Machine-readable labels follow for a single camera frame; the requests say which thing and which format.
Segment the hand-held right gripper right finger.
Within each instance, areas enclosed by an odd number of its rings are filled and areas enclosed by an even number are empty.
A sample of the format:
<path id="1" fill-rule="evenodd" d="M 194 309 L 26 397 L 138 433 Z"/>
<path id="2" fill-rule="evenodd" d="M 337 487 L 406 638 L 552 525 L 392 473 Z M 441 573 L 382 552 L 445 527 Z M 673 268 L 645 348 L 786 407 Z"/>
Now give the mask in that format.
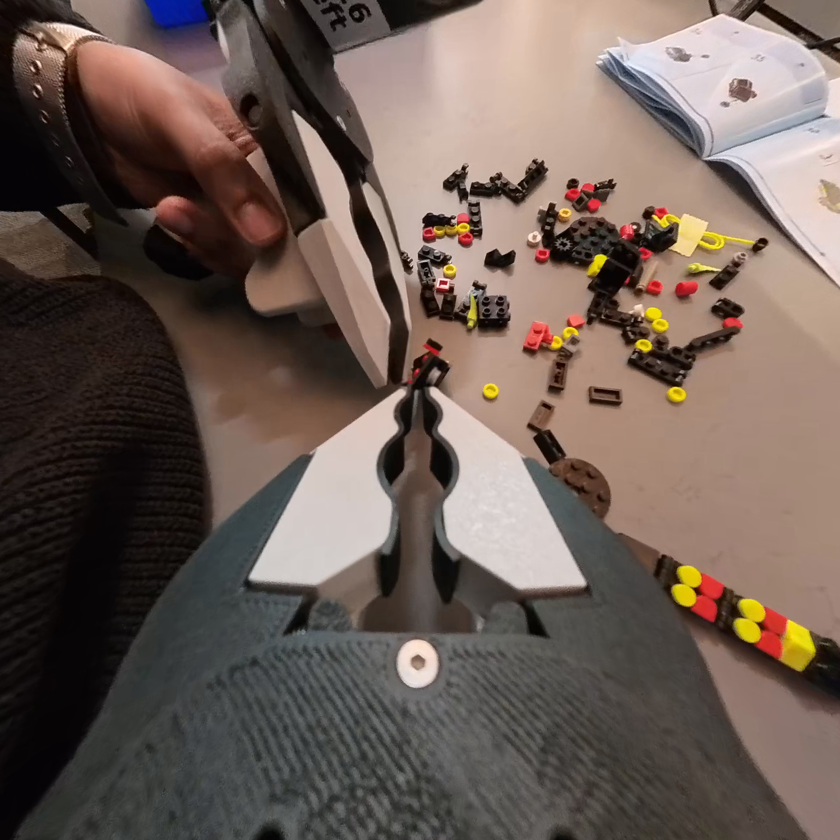
<path id="1" fill-rule="evenodd" d="M 579 595 L 587 583 L 526 459 L 436 387 L 422 390 L 437 593 L 478 616 L 499 602 Z"/>

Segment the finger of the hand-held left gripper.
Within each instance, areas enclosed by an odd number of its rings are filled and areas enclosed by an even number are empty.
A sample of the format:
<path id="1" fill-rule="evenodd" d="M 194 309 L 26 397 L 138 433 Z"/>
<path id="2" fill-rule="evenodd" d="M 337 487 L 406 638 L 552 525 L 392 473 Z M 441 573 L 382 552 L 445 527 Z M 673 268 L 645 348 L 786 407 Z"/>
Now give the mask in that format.
<path id="1" fill-rule="evenodd" d="M 387 381 L 402 382 L 412 337 L 411 312 L 394 218 L 373 163 L 354 183 L 354 227 L 388 320 Z"/>
<path id="2" fill-rule="evenodd" d="M 310 325 L 335 322 L 371 383 L 396 384 L 387 381 L 388 320 L 354 227 L 354 183 L 317 131 L 301 116 L 293 119 L 325 217 L 290 230 L 282 244 L 257 256 L 245 280 L 248 304 L 265 317 L 295 313 Z"/>

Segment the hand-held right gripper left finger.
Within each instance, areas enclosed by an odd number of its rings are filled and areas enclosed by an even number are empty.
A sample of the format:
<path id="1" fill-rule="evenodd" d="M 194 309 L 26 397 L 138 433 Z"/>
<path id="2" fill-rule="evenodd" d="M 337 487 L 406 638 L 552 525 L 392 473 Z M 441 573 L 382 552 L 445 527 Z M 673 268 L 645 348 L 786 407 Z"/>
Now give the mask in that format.
<path id="1" fill-rule="evenodd" d="M 394 484 L 414 398 L 402 388 L 317 447 L 248 574 L 261 591 L 303 595 L 361 613 L 400 568 Z"/>

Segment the black red lego car assembly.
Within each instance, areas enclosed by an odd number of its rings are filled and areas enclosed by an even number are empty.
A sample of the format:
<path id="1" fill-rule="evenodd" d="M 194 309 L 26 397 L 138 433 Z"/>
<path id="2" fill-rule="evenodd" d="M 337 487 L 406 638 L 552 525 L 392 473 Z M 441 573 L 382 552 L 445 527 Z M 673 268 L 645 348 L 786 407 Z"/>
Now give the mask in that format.
<path id="1" fill-rule="evenodd" d="M 429 338 L 422 352 L 409 364 L 402 385 L 411 391 L 439 387 L 450 370 L 450 363 L 441 355 L 443 345 Z"/>

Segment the pile of lego pieces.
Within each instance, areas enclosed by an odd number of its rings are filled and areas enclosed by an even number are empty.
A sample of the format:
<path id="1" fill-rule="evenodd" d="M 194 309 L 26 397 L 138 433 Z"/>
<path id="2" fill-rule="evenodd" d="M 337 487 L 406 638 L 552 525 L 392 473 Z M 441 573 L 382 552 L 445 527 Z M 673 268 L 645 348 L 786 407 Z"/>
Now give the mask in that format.
<path id="1" fill-rule="evenodd" d="M 482 289 L 479 320 L 470 333 L 502 334 L 511 326 L 511 298 L 493 290 L 486 281 L 475 278 L 458 295 L 457 265 L 446 248 L 458 243 L 462 248 L 481 242 L 484 234 L 482 201 L 504 196 L 520 206 L 543 183 L 549 169 L 544 160 L 528 163 L 516 182 L 500 171 L 485 181 L 469 180 L 469 164 L 463 163 L 447 174 L 444 191 L 457 196 L 466 205 L 459 213 L 428 212 L 422 219 L 423 246 L 416 255 L 418 299 L 423 314 L 440 322 L 457 322 L 465 331 L 464 302 L 470 289 Z M 604 324 L 621 334 L 627 347 L 627 365 L 664 385 L 670 403 L 686 399 L 685 382 L 697 362 L 697 356 L 730 342 L 743 329 L 744 308 L 727 298 L 717 299 L 711 314 L 719 326 L 684 345 L 671 346 L 669 320 L 658 307 L 648 306 L 645 297 L 658 297 L 665 288 L 658 278 L 657 259 L 667 253 L 690 257 L 697 250 L 719 251 L 728 246 L 741 250 L 731 255 L 717 274 L 688 275 L 675 284 L 675 297 L 688 300 L 697 294 L 697 277 L 709 275 L 710 287 L 724 290 L 753 254 L 769 245 L 766 237 L 734 237 L 710 231 L 707 223 L 688 214 L 670 213 L 666 206 L 648 205 L 633 220 L 618 225 L 602 213 L 617 189 L 615 178 L 588 181 L 570 178 L 563 193 L 563 204 L 549 202 L 534 214 L 534 230 L 526 239 L 528 252 L 538 266 L 572 266 L 585 271 L 589 295 L 585 312 L 571 312 L 553 330 L 550 322 L 534 319 L 521 342 L 521 350 L 530 356 L 542 351 L 552 354 L 547 390 L 562 394 L 568 381 L 571 362 L 579 352 L 581 333 L 596 324 Z M 619 228 L 620 238 L 609 256 L 598 255 L 588 266 L 554 262 L 550 249 L 555 237 L 581 217 L 604 217 Z"/>

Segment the small black round lego plate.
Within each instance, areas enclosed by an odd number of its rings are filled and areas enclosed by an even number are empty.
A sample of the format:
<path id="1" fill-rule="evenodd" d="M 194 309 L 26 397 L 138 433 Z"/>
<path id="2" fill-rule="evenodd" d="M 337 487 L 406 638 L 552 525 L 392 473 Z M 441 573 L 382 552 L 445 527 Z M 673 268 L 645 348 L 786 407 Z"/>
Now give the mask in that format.
<path id="1" fill-rule="evenodd" d="M 599 519 L 605 519 L 612 505 L 612 490 L 598 468 L 584 459 L 565 457 L 552 462 L 548 470 Z"/>

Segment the large black round lego plate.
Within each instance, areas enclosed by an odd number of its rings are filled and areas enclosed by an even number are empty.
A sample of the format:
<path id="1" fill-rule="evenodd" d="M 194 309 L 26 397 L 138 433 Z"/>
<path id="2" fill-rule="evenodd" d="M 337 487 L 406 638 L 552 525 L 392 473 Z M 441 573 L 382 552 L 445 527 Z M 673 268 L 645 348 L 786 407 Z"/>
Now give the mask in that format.
<path id="1" fill-rule="evenodd" d="M 581 217 L 555 237 L 550 258 L 588 266 L 596 256 L 609 256 L 619 238 L 619 228 L 604 217 Z"/>

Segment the red yellow black lego snake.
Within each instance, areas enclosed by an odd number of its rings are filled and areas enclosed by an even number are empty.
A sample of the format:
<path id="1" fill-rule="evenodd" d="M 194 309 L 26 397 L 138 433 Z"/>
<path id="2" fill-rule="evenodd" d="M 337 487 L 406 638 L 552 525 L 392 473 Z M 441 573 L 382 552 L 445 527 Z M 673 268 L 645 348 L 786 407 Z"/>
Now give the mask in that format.
<path id="1" fill-rule="evenodd" d="M 737 593 L 695 565 L 680 563 L 626 534 L 618 536 L 683 612 L 760 651 L 828 696 L 839 698 L 836 640 Z"/>

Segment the lego instruction booklet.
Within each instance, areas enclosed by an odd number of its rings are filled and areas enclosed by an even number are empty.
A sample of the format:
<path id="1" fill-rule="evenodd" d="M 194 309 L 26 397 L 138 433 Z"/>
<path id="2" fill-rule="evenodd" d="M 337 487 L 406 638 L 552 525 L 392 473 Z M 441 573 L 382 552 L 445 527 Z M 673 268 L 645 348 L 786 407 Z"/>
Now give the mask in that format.
<path id="1" fill-rule="evenodd" d="M 598 68 L 703 161 L 727 165 L 839 282 L 838 79 L 792 38 L 720 14 Z"/>

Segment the person's left hand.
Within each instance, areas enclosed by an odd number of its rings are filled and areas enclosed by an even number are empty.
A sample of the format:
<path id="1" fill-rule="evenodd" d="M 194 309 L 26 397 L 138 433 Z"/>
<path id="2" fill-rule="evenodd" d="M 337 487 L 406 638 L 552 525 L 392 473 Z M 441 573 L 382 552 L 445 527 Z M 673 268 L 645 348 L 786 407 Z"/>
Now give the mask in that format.
<path id="1" fill-rule="evenodd" d="M 287 221 L 248 161 L 257 143 L 226 98 L 137 49 L 91 40 L 75 58 L 117 182 L 206 268 L 244 279 Z"/>

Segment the blue plastic storage bin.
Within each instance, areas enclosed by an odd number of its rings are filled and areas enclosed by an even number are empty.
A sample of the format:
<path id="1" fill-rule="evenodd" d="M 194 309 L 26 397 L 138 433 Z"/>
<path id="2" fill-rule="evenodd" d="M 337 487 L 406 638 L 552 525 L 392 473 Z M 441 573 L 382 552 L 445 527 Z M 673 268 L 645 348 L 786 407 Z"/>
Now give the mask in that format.
<path id="1" fill-rule="evenodd" d="M 144 3 L 158 28 L 171 29 L 208 22 L 204 1 L 147 0 Z"/>

